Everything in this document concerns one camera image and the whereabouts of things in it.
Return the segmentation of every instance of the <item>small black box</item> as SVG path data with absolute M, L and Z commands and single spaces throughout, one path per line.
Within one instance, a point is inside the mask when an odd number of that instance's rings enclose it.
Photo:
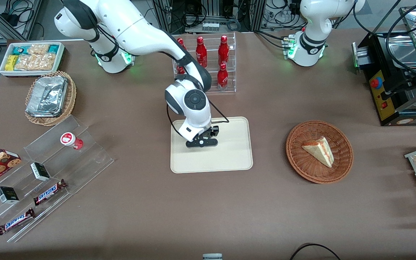
M 39 162 L 34 162 L 30 166 L 31 166 L 31 171 L 35 175 L 36 179 L 39 179 L 40 181 L 49 181 L 49 178 L 50 178 L 49 173 L 43 164 Z
M 11 187 L 0 187 L 0 200 L 6 204 L 16 204 L 18 202 L 17 194 Z

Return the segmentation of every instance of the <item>wicker basket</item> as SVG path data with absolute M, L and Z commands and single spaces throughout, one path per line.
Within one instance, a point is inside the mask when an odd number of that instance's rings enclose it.
M 327 138 L 335 161 L 328 168 L 302 148 L 308 140 Z M 324 121 L 307 121 L 294 127 L 287 138 L 287 157 L 292 167 L 305 179 L 325 184 L 341 181 L 351 170 L 353 150 L 346 136 Z
M 68 79 L 67 94 L 66 94 L 66 99 L 64 102 L 63 113 L 59 117 L 32 117 L 25 112 L 26 117 L 32 123 L 35 123 L 38 125 L 44 125 L 44 126 L 53 126 L 58 123 L 61 123 L 73 111 L 73 107 L 75 106 L 75 98 L 76 98 L 75 82 L 73 82 L 72 78 L 67 73 L 62 72 L 62 71 L 56 71 L 53 73 L 43 75 L 41 77 L 54 77 L 54 76 L 62 76 Z M 25 105 L 28 105 L 28 102 L 30 101 L 31 93 L 33 92 L 33 87 L 35 86 L 35 82 L 31 84 L 30 90 L 28 91 L 27 98 L 25 99 Z

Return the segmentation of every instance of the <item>acrylic bottle rack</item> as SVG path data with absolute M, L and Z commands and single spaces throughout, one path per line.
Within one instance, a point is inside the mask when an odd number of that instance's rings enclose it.
M 226 90 L 218 90 L 218 48 L 221 43 L 221 36 L 227 36 L 227 44 L 229 46 L 229 61 L 227 63 L 226 70 L 229 74 L 227 79 Z M 226 92 L 236 92 L 237 81 L 236 81 L 236 39 L 235 33 L 213 33 L 203 34 L 203 42 L 207 48 L 208 53 L 208 66 L 205 68 L 211 75 L 211 89 L 207 91 L 207 94 L 222 94 Z M 195 49 L 197 48 L 196 39 L 184 39 L 184 45 L 187 51 L 196 59 Z M 176 62 L 173 61 L 173 73 L 176 76 L 178 70 L 176 69 Z

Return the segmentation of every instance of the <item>coca-cola bottle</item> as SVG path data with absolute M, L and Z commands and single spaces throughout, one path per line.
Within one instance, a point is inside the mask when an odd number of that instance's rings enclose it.
M 229 46 L 228 37 L 226 35 L 221 36 L 221 44 L 218 49 L 218 64 L 221 66 L 223 62 L 226 64 L 229 61 Z
M 229 77 L 229 74 L 228 74 L 228 71 L 226 70 L 226 63 L 223 62 L 219 66 L 219 71 L 218 71 L 218 90 L 224 91 L 227 89 L 228 77 Z
M 206 68 L 208 66 L 208 54 L 207 54 L 207 48 L 205 44 L 203 43 L 202 36 L 197 37 L 197 49 L 195 49 L 195 54 L 197 55 L 198 63 L 202 67 Z
M 183 38 L 178 38 L 178 43 L 182 46 L 182 47 L 184 47 L 184 49 L 187 51 L 187 48 L 185 47 L 185 45 L 184 45 L 184 40 L 183 40 Z
M 184 40 L 182 38 L 178 38 L 178 43 L 185 49 L 187 50 L 187 48 L 184 46 Z M 176 66 L 176 70 L 178 71 L 178 74 L 184 74 L 185 73 L 185 69 L 183 66 Z

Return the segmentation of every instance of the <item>aluminum foil container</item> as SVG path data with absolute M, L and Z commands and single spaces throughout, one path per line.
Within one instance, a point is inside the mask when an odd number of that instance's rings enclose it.
M 33 117 L 59 117 L 66 97 L 68 79 L 44 77 L 36 81 L 25 112 Z

